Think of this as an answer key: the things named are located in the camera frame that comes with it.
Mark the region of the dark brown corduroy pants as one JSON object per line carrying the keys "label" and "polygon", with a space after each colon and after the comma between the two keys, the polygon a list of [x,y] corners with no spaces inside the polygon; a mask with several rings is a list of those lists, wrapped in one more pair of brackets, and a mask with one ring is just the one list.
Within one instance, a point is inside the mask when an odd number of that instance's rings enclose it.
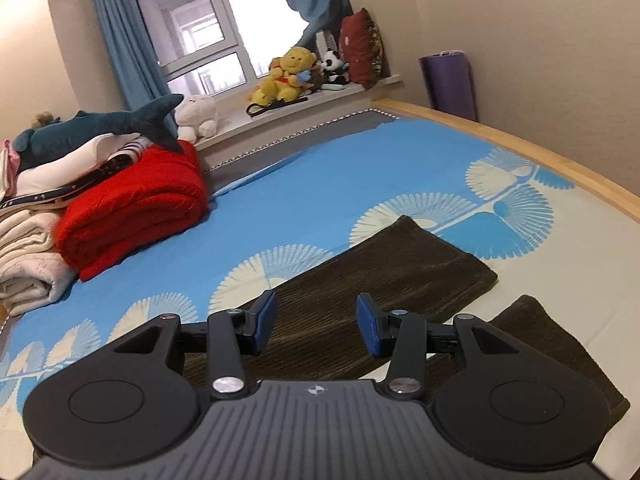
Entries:
{"label": "dark brown corduroy pants", "polygon": [[356,323],[367,292],[385,312],[405,309],[443,323],[489,292],[498,276],[485,263],[401,217],[335,257],[315,247],[277,247],[229,273],[209,312],[247,308],[267,289],[278,317],[266,352],[245,362],[252,379],[358,379],[380,363]]}

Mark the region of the red folded blanket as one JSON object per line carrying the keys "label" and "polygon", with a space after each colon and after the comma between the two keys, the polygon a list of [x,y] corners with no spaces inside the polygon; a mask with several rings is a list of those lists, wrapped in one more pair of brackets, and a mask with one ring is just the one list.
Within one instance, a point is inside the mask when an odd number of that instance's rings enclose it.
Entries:
{"label": "red folded blanket", "polygon": [[66,208],[55,247],[83,282],[137,249],[180,233],[208,211],[194,146],[148,148],[138,162],[90,188]]}

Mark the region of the blue white patterned bedsheet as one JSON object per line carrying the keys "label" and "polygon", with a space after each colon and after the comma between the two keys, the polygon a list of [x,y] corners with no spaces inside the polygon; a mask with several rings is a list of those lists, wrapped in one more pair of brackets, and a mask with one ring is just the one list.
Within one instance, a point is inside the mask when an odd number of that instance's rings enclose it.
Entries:
{"label": "blue white patterned bedsheet", "polygon": [[22,407],[43,376],[125,330],[177,311],[209,314],[222,280],[277,247],[335,257],[408,216],[497,273],[472,311],[490,318],[536,297],[631,404],[639,401],[639,222],[554,171],[431,120],[310,148],[216,193],[209,217],[116,264],[6,329],[1,473],[32,462]]}

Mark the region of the cream folded blanket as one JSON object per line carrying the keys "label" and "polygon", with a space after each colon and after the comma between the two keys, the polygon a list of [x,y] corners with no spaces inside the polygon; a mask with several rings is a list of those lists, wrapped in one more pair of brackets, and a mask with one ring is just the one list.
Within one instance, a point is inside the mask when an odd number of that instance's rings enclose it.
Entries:
{"label": "cream folded blanket", "polygon": [[55,248],[61,218],[22,210],[1,220],[1,307],[12,318],[58,301],[76,278]]}

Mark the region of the white round plush toy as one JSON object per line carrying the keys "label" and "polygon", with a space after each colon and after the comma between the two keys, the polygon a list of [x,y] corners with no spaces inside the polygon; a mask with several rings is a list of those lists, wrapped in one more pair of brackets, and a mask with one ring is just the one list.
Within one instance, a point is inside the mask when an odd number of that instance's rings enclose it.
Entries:
{"label": "white round plush toy", "polygon": [[186,96],[175,109],[178,139],[195,144],[218,132],[219,113],[214,96]]}

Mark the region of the white folded bedding stack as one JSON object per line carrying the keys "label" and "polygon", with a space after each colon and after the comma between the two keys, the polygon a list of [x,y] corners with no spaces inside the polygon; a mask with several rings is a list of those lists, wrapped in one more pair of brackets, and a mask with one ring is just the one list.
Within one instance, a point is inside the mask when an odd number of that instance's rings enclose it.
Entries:
{"label": "white folded bedding stack", "polygon": [[125,156],[125,162],[137,162],[150,146],[151,142],[137,133],[96,136],[54,162],[21,170],[17,174],[14,194],[1,201],[1,208],[16,207],[20,198],[32,195],[40,197],[45,192],[72,184],[120,155]]}

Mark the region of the yellow bear plush toy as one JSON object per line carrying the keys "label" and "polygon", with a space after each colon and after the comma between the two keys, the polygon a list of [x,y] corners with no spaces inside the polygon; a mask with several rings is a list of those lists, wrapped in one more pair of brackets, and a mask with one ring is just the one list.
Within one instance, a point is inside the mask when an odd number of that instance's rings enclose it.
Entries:
{"label": "yellow bear plush toy", "polygon": [[303,99],[311,85],[317,55],[304,47],[292,47],[280,58],[273,58],[248,99],[248,114],[275,105],[288,105]]}

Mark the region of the purple rolled yoga mat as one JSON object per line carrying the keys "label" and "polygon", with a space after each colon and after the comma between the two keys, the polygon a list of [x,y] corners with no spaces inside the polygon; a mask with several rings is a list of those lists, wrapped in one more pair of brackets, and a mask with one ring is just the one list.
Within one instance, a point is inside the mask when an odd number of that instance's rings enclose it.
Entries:
{"label": "purple rolled yoga mat", "polygon": [[471,64],[460,50],[420,58],[420,69],[432,107],[476,122],[478,119]]}

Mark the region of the panda plush toy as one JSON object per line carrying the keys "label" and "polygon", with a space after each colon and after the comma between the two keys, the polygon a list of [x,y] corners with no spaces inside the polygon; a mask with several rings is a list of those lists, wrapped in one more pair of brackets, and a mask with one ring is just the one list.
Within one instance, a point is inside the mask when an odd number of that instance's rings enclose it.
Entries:
{"label": "panda plush toy", "polygon": [[326,50],[322,54],[320,67],[325,84],[344,86],[350,83],[349,62],[343,60],[337,50]]}

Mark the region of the left blue curtain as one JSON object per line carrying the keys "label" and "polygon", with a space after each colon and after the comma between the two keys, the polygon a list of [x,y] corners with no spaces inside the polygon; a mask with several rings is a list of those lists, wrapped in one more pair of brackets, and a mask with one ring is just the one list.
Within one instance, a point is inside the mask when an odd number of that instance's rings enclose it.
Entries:
{"label": "left blue curtain", "polygon": [[137,0],[93,0],[120,93],[134,110],[170,93]]}

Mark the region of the blue shark plush toy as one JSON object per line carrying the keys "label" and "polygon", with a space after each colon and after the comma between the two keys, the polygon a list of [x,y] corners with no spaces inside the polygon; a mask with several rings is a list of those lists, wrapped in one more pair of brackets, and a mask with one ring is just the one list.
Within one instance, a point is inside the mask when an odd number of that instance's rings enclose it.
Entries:
{"label": "blue shark plush toy", "polygon": [[166,117],[183,101],[180,93],[161,96],[136,110],[87,113],[80,110],[66,122],[27,129],[12,142],[20,155],[18,170],[24,171],[54,162],[102,134],[140,134],[167,151],[182,151],[177,135],[165,124]]}

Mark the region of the pink folded cloth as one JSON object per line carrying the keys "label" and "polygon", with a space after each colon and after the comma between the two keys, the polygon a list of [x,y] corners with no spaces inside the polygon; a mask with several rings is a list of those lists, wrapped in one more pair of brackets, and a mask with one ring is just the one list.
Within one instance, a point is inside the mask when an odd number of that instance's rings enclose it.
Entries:
{"label": "pink folded cloth", "polygon": [[10,140],[1,142],[0,152],[0,195],[10,197],[15,193],[17,173],[20,169],[21,156],[14,150]]}

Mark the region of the red decorative cushion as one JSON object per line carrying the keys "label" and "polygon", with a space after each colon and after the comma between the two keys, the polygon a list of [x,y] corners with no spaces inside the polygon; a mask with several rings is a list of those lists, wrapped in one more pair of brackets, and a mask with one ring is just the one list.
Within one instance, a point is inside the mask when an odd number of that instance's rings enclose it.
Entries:
{"label": "red decorative cushion", "polygon": [[382,78],[383,41],[378,25],[367,9],[362,8],[343,18],[340,52],[349,64],[350,79],[355,84],[370,89]]}

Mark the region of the wooden bed frame edge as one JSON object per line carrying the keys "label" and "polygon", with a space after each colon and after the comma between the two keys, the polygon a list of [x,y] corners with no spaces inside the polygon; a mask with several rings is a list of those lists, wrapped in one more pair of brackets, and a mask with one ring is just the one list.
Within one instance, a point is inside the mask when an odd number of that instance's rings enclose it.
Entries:
{"label": "wooden bed frame edge", "polygon": [[375,100],[373,105],[380,110],[385,110],[397,116],[421,118],[437,122],[536,162],[536,164],[544,166],[559,176],[577,184],[580,188],[614,207],[628,218],[639,222],[640,202],[637,195],[597,172],[578,164],[578,162],[548,150],[548,148],[543,148],[518,136],[512,136],[512,134],[499,129],[416,104],[392,99],[379,99]]}

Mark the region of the window with white frame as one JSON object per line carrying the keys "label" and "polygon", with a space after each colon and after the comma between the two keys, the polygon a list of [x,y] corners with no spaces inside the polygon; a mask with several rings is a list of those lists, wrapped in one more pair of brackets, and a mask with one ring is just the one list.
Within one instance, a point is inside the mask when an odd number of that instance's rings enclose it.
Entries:
{"label": "window with white frame", "polygon": [[171,91],[250,89],[308,23],[286,0],[137,0]]}

